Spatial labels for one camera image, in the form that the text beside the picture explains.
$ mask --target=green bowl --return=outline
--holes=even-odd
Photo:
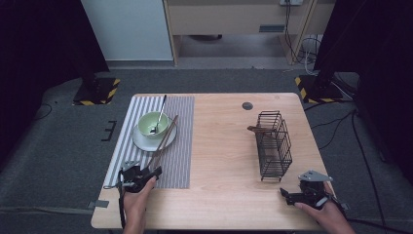
[[[158,122],[159,114],[159,111],[153,111],[140,117],[137,122],[137,128],[142,135],[148,138],[160,138],[165,134],[169,124],[169,117],[165,113],[162,113],[161,120],[158,125],[158,131],[155,134],[151,133],[151,130],[155,128]]]

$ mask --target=wooden table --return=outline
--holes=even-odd
[[[312,131],[296,94],[180,94],[195,97],[189,189],[154,189],[147,205],[147,229],[320,230],[288,206],[280,187],[299,192],[298,175],[326,174]],[[242,104],[253,108],[244,110]],[[261,181],[255,125],[264,110],[279,110],[288,128],[292,164],[281,182]],[[121,228],[117,189],[102,189],[92,226]]]

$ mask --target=black curtain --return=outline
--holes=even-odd
[[[47,89],[108,70],[80,0],[0,0],[1,165]]]
[[[358,73],[355,96],[384,160],[413,184],[413,1],[337,0],[323,34],[315,69]]]

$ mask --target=white plate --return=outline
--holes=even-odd
[[[170,132],[169,139],[167,142],[166,147],[170,145],[173,140],[176,137],[176,133],[178,132],[176,125],[173,126],[172,132]],[[162,138],[159,139],[151,139],[148,137],[145,137],[139,132],[139,129],[137,128],[137,125],[133,128],[132,135],[133,143],[140,149],[145,150],[145,151],[156,151],[158,148],[159,144],[161,143]]]

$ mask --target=chopsticks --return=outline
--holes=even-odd
[[[156,149],[156,151],[152,154],[152,158],[151,160],[148,162],[148,164],[146,165],[146,168],[148,168],[151,163],[154,161],[154,159],[156,158],[157,160],[155,161],[155,164],[153,166],[153,169],[158,168],[159,166],[159,162],[161,161],[161,155],[164,152],[164,149],[166,148],[166,145],[168,143],[168,139],[170,136],[170,133],[172,133],[173,128],[176,125],[176,120],[178,119],[178,115],[175,115],[175,117],[173,118],[172,122],[170,123],[169,128],[167,129],[167,132],[165,133],[164,137],[162,138],[161,142],[158,145],[158,148]]]

